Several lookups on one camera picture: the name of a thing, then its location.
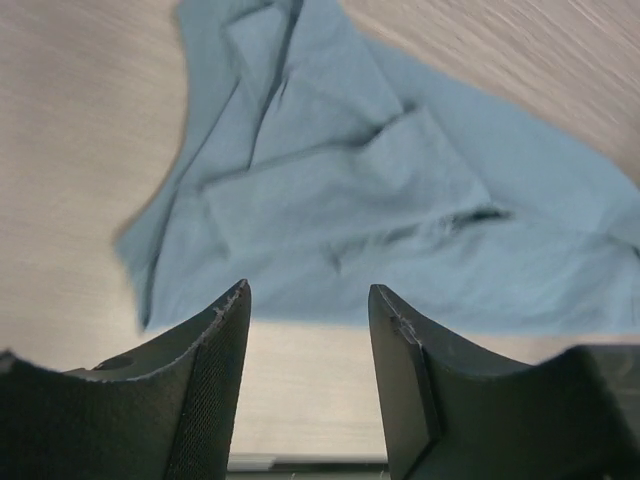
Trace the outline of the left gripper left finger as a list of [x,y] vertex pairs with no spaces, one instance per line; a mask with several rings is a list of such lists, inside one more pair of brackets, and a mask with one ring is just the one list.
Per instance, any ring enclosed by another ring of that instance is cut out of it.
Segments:
[[91,369],[1,354],[5,479],[222,479],[247,349],[251,290]]

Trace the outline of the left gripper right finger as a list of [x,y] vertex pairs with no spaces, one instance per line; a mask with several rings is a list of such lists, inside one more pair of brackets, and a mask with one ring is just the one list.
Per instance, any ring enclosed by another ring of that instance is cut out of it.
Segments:
[[577,345],[536,365],[371,287],[369,329],[394,479],[635,479],[639,349]]

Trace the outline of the grey-blue t shirt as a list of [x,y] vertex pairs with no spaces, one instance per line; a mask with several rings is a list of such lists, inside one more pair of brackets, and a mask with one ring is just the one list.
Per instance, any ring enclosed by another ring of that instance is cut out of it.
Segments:
[[146,328],[239,279],[261,319],[359,323],[384,284],[463,333],[635,334],[639,191],[334,1],[185,1],[184,143],[117,243]]

